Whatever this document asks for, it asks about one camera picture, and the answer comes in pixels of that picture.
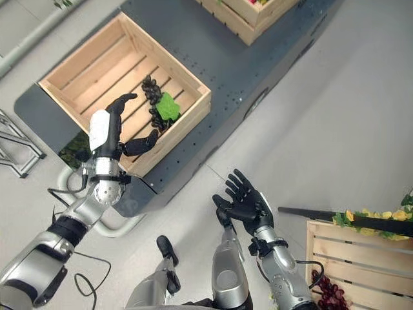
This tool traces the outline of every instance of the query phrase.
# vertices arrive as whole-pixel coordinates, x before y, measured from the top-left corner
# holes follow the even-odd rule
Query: light gray floor
[[[120,2],[88,0],[69,17],[0,81],[2,109],[11,112],[20,93]],[[121,239],[91,232],[79,251],[113,264],[98,291],[97,308],[126,304],[161,259],[155,244],[159,234],[171,239],[181,259],[182,290],[174,301],[210,297],[212,255],[221,234],[210,197],[223,192],[235,167],[266,194],[274,211],[281,205],[394,210],[413,185],[412,12],[408,0],[345,1],[319,41],[165,209]],[[0,170],[0,267],[49,224],[56,205],[45,189],[55,184],[62,164],[39,145],[49,157],[26,180]],[[276,221],[296,258],[304,257],[304,219],[278,214]],[[249,236],[239,225],[238,231],[247,250]],[[267,285],[254,259],[246,257],[255,309],[267,309]],[[92,298],[83,298],[71,277],[82,272],[96,284],[105,267],[74,257],[68,268],[47,308],[90,309]]]
[[[52,0],[8,0],[0,6],[0,56],[5,56],[54,10]]]

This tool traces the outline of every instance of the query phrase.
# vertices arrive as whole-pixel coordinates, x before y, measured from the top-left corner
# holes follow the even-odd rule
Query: wire
[[[270,283],[270,280],[267,278],[267,276],[265,275],[261,265],[258,262],[258,257],[256,258],[256,262],[257,262],[257,266],[258,266],[258,270],[261,273],[261,276],[263,276],[264,280],[267,281],[268,283]]]
[[[318,276],[318,279],[314,281],[314,283],[308,287],[309,289],[312,289],[314,286],[316,286],[321,281],[321,279],[324,277],[324,266],[322,263],[317,262],[315,260],[296,260],[296,263],[297,264],[316,264],[321,267],[321,272]]]
[[[82,174],[82,186],[80,187],[80,189],[77,189],[75,191],[71,191],[71,190],[63,190],[63,189],[47,189],[48,193],[51,194],[54,198],[56,198],[57,200],[59,200],[65,207],[69,208],[69,204],[67,202],[65,202],[65,200],[60,197],[59,195],[57,195],[56,193],[61,193],[61,194],[77,194],[81,191],[83,191],[86,188],[86,185],[88,183],[88,175],[87,174]]]
[[[67,202],[64,201],[64,199],[60,196],[58,196],[55,192],[57,192],[57,190],[55,189],[47,189],[48,193],[51,194],[54,198],[56,198],[57,200],[59,200],[63,205],[65,205],[66,208],[69,208],[69,204]]]
[[[75,285],[76,285],[77,290],[78,290],[84,297],[89,297],[90,295],[93,295],[94,300],[93,300],[92,310],[94,310],[95,307],[96,307],[96,302],[97,302],[97,293],[96,293],[96,291],[102,286],[103,282],[105,282],[106,278],[108,277],[108,275],[109,275],[109,273],[110,273],[110,270],[112,269],[112,264],[111,264],[108,260],[104,260],[104,259],[102,259],[102,258],[98,258],[98,257],[95,257],[95,256],[86,255],[86,254],[83,254],[83,253],[80,253],[80,252],[75,252],[75,254],[80,255],[80,256],[84,256],[84,257],[86,257],[86,258],[90,258],[90,259],[93,259],[93,260],[99,260],[100,262],[104,262],[104,263],[106,263],[106,264],[108,265],[108,271],[106,272],[105,276],[103,277],[103,279],[101,280],[101,282],[100,282],[96,287],[94,287],[94,286],[92,285],[92,283],[90,283],[89,279],[88,279],[85,275],[83,275],[83,274],[81,274],[81,273],[76,273],[76,274],[74,275],[74,280],[75,280]],[[78,277],[82,278],[82,279],[86,282],[86,284],[87,284],[87,285],[89,286],[89,288],[90,288],[90,293],[85,293],[85,292],[80,288],[79,282],[78,282],[78,280],[77,280]]]
[[[64,199],[62,199],[62,197],[58,196],[56,193],[60,192],[60,193],[65,193],[65,194],[75,194],[77,192],[81,192],[86,188],[87,185],[87,180],[88,180],[88,176],[86,174],[82,175],[82,186],[80,189],[76,190],[76,191],[63,191],[60,189],[47,189],[47,191],[57,200],[59,200],[63,205],[65,205],[67,208],[69,208],[69,204],[67,202],[64,201]],[[55,213],[55,208],[53,208],[53,213],[52,213],[52,223],[54,223],[56,221],[56,216],[58,214],[62,214],[63,212],[56,212]],[[95,256],[90,256],[84,253],[80,253],[80,252],[74,252],[74,254],[86,257],[86,258],[90,258],[92,260],[99,260],[100,262],[104,262],[108,265],[108,271],[106,272],[105,276],[103,277],[103,279],[100,281],[100,283],[94,287],[92,285],[92,283],[90,282],[90,280],[83,274],[81,273],[75,273],[74,275],[74,281],[75,281],[75,286],[77,288],[77,290],[84,296],[84,297],[89,297],[90,295],[93,295],[93,306],[92,306],[92,310],[95,310],[96,308],[96,303],[97,303],[97,293],[96,291],[102,286],[103,282],[105,282],[106,278],[108,277],[110,270],[112,269],[112,264],[108,261],[108,260],[104,260],[102,258],[98,258]],[[85,293],[79,285],[79,281],[78,278],[82,278],[87,286],[90,288],[90,293]]]

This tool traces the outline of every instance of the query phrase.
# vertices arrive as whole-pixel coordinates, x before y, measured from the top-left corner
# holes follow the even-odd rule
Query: dark grapes
[[[318,276],[318,271],[311,272],[313,283],[318,279]],[[332,284],[329,278],[323,276],[318,286],[323,292],[318,301],[321,310],[348,310],[347,302],[343,296],[344,290],[340,289],[337,284]]]

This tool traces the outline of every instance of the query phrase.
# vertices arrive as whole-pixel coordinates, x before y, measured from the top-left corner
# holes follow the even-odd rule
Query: green plant
[[[53,4],[60,9],[62,9],[64,6],[69,7],[73,4],[70,0],[52,0],[52,1],[53,1]]]

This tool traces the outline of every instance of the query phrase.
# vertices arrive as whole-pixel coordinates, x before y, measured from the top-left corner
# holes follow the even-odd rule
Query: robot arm
[[[245,230],[253,237],[248,247],[250,254],[258,256],[280,310],[318,309],[312,301],[310,289],[297,271],[296,260],[288,250],[288,243],[274,231],[274,220],[269,204],[262,193],[237,169],[228,176],[225,192],[233,202],[219,195],[212,197],[217,207],[229,217],[241,220]]]
[[[67,274],[65,263],[85,234],[122,196],[122,184],[129,183],[119,168],[123,154],[135,156],[150,150],[157,131],[149,137],[120,143],[121,113],[129,99],[125,94],[90,121],[90,148],[96,184],[75,201],[44,232],[37,235],[0,273],[0,309],[25,310],[49,302]]]

